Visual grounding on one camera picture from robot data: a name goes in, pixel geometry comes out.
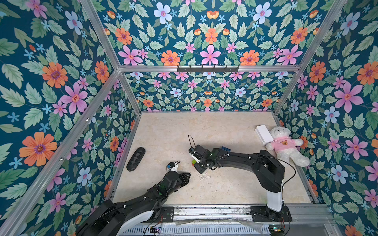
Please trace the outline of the blue lego brick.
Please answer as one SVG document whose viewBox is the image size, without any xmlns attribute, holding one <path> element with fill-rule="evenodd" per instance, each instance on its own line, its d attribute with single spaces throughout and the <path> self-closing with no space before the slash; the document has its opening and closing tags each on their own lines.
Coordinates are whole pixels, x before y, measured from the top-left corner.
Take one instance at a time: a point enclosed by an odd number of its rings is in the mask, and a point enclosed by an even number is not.
<svg viewBox="0 0 378 236">
<path fill-rule="evenodd" d="M 224 146 L 222 146 L 221 149 L 224 150 L 224 151 L 227 151 L 227 152 L 231 152 L 231 149 L 224 147 Z"/>
</svg>

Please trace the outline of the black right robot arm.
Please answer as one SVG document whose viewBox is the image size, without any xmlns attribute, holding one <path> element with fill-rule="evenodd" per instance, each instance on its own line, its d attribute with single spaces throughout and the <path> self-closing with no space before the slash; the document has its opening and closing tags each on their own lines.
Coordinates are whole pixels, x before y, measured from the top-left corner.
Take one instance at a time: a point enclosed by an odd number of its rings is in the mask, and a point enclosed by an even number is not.
<svg viewBox="0 0 378 236">
<path fill-rule="evenodd" d="M 194 159 L 193 166 L 203 174 L 206 170 L 216 168 L 236 168 L 252 172 L 260 185 L 267 192 L 267 208 L 280 212 L 283 208 L 282 185 L 285 166 L 267 150 L 259 153 L 237 153 L 214 148 L 212 151 L 197 145 L 189 153 Z"/>
</svg>

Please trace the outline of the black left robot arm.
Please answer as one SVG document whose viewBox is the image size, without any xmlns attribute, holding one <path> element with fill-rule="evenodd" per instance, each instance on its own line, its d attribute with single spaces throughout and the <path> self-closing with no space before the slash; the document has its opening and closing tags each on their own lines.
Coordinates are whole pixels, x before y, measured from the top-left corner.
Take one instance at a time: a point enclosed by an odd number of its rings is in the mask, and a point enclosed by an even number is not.
<svg viewBox="0 0 378 236">
<path fill-rule="evenodd" d="M 190 181 L 190 173 L 171 170 L 162 181 L 134 199 L 103 202 L 76 230 L 77 236 L 119 236 L 135 225 L 159 215 L 170 194 Z"/>
</svg>

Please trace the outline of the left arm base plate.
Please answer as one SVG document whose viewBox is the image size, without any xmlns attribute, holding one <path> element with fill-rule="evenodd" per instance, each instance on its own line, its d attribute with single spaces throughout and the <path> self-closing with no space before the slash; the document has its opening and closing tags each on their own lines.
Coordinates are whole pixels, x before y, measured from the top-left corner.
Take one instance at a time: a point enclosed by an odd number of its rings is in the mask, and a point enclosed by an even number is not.
<svg viewBox="0 0 378 236">
<path fill-rule="evenodd" d="M 155 219 L 157 219 L 158 222 L 170 223 L 170 222 L 173 222 L 174 213 L 175 213 L 175 207 L 173 206 L 161 207 L 156 211 Z"/>
</svg>

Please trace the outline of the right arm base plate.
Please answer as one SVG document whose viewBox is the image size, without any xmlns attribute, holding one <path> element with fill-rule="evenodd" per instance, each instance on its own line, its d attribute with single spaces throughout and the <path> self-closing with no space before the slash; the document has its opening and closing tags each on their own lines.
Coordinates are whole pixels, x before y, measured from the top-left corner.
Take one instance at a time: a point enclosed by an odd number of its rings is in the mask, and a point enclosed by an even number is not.
<svg viewBox="0 0 378 236">
<path fill-rule="evenodd" d="M 254 222 L 292 222 L 287 206 L 283 206 L 280 212 L 271 210 L 267 206 L 251 206 L 250 210 Z"/>
</svg>

